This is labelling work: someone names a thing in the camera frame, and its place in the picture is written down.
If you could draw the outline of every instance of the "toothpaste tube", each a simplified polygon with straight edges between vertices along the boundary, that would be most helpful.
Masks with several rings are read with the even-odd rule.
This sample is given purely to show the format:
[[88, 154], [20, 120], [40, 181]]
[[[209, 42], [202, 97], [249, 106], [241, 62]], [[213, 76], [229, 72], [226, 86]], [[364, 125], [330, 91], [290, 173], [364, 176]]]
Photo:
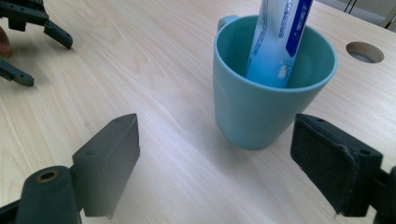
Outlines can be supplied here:
[[262, 0], [245, 77], [284, 88], [313, 0]]

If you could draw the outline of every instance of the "hole in table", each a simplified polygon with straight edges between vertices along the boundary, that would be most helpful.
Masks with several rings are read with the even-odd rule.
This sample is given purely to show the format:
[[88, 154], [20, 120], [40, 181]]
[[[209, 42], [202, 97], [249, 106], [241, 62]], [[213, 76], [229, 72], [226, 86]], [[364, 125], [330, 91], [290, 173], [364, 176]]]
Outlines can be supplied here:
[[350, 56], [364, 63], [380, 63], [384, 60], [384, 53], [377, 47], [364, 42], [351, 42], [346, 45]]

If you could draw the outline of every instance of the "screw hole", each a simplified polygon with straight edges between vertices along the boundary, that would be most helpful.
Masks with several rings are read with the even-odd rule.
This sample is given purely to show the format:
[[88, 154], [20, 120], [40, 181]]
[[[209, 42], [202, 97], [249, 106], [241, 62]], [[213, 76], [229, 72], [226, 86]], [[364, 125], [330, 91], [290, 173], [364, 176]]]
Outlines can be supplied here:
[[59, 175], [59, 171], [57, 170], [48, 170], [40, 175], [37, 176], [35, 179], [38, 183], [46, 183], [50, 182], [51, 180], [55, 179]]

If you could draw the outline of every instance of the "teal mug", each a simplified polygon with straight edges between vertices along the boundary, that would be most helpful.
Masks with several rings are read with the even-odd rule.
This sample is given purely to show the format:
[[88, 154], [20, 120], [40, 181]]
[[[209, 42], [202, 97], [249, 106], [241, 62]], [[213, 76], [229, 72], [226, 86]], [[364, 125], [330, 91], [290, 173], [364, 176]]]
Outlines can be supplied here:
[[286, 88], [243, 77], [257, 16], [219, 21], [213, 60], [216, 123], [236, 146], [259, 149], [273, 143], [333, 77], [337, 55], [332, 44], [309, 26], [298, 49]]

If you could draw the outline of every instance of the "table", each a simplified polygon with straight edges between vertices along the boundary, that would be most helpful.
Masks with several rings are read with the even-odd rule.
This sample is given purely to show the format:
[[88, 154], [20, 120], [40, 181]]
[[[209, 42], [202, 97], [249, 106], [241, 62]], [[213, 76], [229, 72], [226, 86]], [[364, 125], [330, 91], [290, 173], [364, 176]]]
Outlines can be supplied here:
[[[218, 20], [257, 14], [259, 0], [48, 1], [50, 18], [74, 37], [67, 50], [28, 25], [6, 29], [3, 57], [35, 77], [26, 88], [0, 80], [0, 204], [23, 181], [71, 156], [112, 119], [136, 113], [141, 157], [115, 216], [83, 223], [372, 223], [335, 217], [290, 158], [292, 125], [268, 148], [228, 143], [216, 126], [212, 90]], [[335, 46], [339, 68], [305, 110], [396, 162], [396, 35], [315, 2], [307, 22]], [[381, 63], [346, 51], [361, 41]]]

